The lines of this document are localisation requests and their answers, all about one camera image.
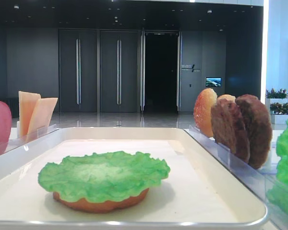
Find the green lettuce leaf on bun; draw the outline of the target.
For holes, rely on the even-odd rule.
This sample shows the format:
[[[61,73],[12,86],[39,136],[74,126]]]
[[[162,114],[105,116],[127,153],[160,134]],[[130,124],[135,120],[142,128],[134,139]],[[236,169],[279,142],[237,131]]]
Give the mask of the green lettuce leaf on bun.
[[[161,185],[170,167],[149,153],[124,151],[67,156],[61,163],[47,163],[38,174],[39,185],[57,192],[67,202],[84,198],[90,203],[120,202]]]

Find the brown meat patty left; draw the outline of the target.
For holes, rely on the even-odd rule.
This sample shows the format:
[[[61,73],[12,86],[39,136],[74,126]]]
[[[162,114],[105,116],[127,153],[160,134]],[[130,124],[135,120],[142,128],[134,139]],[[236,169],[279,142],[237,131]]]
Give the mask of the brown meat patty left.
[[[239,106],[227,99],[217,100],[211,108],[213,137],[245,163],[250,159],[250,143]]]

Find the brown meat patty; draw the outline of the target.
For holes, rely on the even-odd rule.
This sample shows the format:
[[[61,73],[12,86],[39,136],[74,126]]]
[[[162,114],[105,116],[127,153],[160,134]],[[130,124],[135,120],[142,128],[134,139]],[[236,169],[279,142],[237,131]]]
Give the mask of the brown meat patty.
[[[254,95],[239,96],[235,102],[240,108],[250,143],[249,165],[259,169],[266,162],[270,151],[273,134],[270,114]]]
[[[250,143],[239,106],[227,99],[217,100],[211,108],[213,137],[245,163],[250,159]]]

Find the tan bread slice behind patties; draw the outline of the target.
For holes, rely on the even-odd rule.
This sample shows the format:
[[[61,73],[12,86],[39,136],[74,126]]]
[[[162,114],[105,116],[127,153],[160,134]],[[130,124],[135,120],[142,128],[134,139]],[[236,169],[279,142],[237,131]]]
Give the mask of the tan bread slice behind patties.
[[[228,101],[233,101],[234,102],[236,100],[236,97],[233,96],[233,95],[230,95],[230,94],[223,94],[223,95],[221,95],[221,96],[219,96],[217,98],[217,100],[221,100],[221,99],[226,99]]]

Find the orange cheese slice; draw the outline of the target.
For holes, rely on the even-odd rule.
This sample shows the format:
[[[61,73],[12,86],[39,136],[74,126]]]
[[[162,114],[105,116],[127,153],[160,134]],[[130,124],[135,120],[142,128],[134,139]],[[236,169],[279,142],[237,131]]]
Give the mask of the orange cheese slice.
[[[30,119],[37,101],[41,98],[39,93],[18,92],[19,96],[19,122],[20,137],[27,135]]]
[[[57,101],[58,98],[38,99],[30,119],[26,136],[27,142],[34,140],[47,131]]]

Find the brown meat patty right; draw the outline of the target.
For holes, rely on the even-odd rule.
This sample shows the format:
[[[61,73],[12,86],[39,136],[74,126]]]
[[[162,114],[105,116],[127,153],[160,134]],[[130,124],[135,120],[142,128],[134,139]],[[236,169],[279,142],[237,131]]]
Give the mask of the brown meat patty right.
[[[266,162],[270,151],[273,134],[270,114],[254,95],[239,96],[235,102],[240,108],[250,143],[249,165],[259,169]]]

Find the orange cheese slice rear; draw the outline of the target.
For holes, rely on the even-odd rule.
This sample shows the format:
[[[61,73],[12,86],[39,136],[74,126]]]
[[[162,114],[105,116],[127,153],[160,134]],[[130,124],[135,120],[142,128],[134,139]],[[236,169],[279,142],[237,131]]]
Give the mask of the orange cheese slice rear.
[[[30,119],[37,101],[41,98],[39,93],[18,92],[19,96],[19,122],[20,137],[27,135]]]

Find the open glass doorway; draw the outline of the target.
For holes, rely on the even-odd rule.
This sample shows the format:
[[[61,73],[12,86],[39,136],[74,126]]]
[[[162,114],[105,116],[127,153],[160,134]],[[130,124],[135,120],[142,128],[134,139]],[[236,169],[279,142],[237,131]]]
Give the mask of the open glass doorway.
[[[177,112],[179,33],[144,34],[144,113]]]

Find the dark double door middle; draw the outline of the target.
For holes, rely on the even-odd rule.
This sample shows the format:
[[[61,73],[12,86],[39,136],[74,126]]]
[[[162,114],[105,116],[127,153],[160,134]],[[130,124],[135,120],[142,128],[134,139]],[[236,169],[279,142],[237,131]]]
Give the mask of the dark double door middle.
[[[137,111],[136,32],[101,32],[101,112]]]

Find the dark double door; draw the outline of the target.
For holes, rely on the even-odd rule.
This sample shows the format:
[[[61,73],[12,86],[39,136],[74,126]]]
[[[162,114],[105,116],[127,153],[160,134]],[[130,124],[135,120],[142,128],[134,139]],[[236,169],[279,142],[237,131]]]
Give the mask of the dark double door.
[[[136,32],[101,32],[101,112],[137,111]]]
[[[97,111],[96,31],[60,30],[60,109]]]

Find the upper flower planter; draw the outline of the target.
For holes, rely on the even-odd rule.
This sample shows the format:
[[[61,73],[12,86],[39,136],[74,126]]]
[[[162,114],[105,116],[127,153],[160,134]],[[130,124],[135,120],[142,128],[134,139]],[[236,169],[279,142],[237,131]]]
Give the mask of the upper flower planter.
[[[271,89],[266,90],[265,94],[265,105],[270,106],[270,104],[279,103],[285,104],[288,102],[288,93],[286,89]]]

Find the flower planter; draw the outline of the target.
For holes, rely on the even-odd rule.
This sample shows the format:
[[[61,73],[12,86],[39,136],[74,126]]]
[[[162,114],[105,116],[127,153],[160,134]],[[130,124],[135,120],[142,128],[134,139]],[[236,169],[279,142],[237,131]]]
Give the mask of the flower planter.
[[[272,124],[285,124],[288,119],[288,103],[270,104]]]
[[[285,104],[288,102],[288,93],[286,89],[271,89],[266,90],[265,94],[265,105],[270,106],[270,104],[279,103]]]

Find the clear acrylic left rack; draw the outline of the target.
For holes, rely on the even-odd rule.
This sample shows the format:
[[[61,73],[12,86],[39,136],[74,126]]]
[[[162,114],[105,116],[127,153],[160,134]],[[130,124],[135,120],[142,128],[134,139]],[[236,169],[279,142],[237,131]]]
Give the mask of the clear acrylic left rack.
[[[57,130],[57,125],[51,125],[49,127],[40,128],[36,132],[30,133],[21,138],[10,139],[7,142],[0,143],[0,155],[22,145],[26,145],[27,143],[41,138],[55,130]]]

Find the clear acrylic rack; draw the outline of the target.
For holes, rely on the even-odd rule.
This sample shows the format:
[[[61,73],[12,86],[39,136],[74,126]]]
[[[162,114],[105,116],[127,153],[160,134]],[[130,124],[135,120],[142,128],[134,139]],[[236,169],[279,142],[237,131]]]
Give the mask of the clear acrylic rack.
[[[41,138],[55,130],[57,130],[57,125],[51,125],[49,127],[40,128],[36,132],[30,133],[21,138],[10,139],[7,142],[0,143],[0,155],[22,145],[26,145],[27,143]]]
[[[288,186],[276,179],[275,163],[255,170],[230,153],[228,147],[206,137],[194,125],[189,125],[189,134],[267,204],[274,226],[288,230]]]

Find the wall sign lettering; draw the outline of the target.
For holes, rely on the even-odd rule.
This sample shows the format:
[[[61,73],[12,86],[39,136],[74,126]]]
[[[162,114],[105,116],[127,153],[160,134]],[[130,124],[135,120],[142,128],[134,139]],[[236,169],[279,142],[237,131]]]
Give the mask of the wall sign lettering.
[[[191,65],[191,64],[182,64],[181,69],[185,70],[185,71],[191,71],[191,72],[201,72],[201,70],[197,69],[194,64],[193,65]]]

